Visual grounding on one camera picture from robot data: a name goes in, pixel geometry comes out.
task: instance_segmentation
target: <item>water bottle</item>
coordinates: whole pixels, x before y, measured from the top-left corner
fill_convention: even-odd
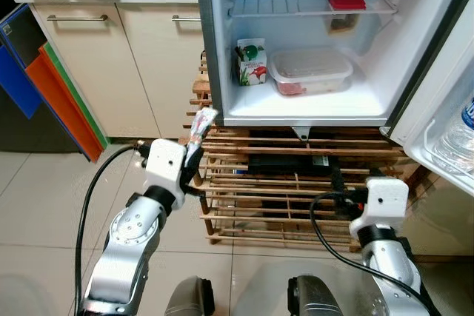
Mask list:
[[[470,172],[474,169],[474,98],[461,112],[457,112],[434,147],[435,153],[459,169]],[[433,157],[444,170],[461,174],[457,169]]]

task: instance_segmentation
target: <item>cabinet handle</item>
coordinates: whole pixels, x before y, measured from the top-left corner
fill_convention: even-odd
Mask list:
[[[173,22],[201,22],[200,18],[180,18],[179,15],[173,15],[171,18]]]
[[[107,15],[102,15],[98,18],[57,18],[56,15],[49,15],[46,19],[48,21],[106,21],[109,17]]]

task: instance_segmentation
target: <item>refrigerator shelf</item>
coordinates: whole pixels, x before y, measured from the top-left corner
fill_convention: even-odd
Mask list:
[[[444,159],[443,157],[441,157],[440,155],[438,155],[437,153],[435,153],[431,148],[430,148],[430,145],[428,144],[428,135],[430,133],[430,130],[431,128],[435,125],[436,123],[436,120],[433,119],[430,124],[427,126],[427,128],[425,129],[424,133],[423,133],[423,148],[426,152],[428,152],[430,154],[430,156],[433,158],[437,158],[439,159],[440,161],[444,162],[445,164],[447,164],[448,166],[450,166],[451,168],[455,169],[456,171],[458,171],[460,173],[460,175],[465,175],[466,177],[468,177],[471,182],[474,183],[474,175],[470,172],[466,172],[462,169],[459,169],[457,166],[455,166],[454,164],[452,164],[451,162],[447,161],[446,159]]]
[[[331,16],[349,14],[395,14],[390,0],[365,0],[365,10],[334,10],[328,0],[235,0],[230,15],[234,18],[273,16]]]

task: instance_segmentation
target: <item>red lid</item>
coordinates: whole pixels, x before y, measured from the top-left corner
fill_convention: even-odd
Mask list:
[[[334,10],[365,10],[364,0],[329,0]]]

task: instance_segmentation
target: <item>open refrigerator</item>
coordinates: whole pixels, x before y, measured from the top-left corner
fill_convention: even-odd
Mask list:
[[[471,172],[433,163],[433,145],[474,90],[474,0],[364,0],[335,10],[328,0],[199,0],[217,124],[229,127],[380,127],[406,153],[474,194]],[[334,33],[332,19],[356,16]],[[267,55],[331,48],[352,65],[337,90],[282,95],[267,73],[243,87],[235,71],[242,38],[264,38]]]

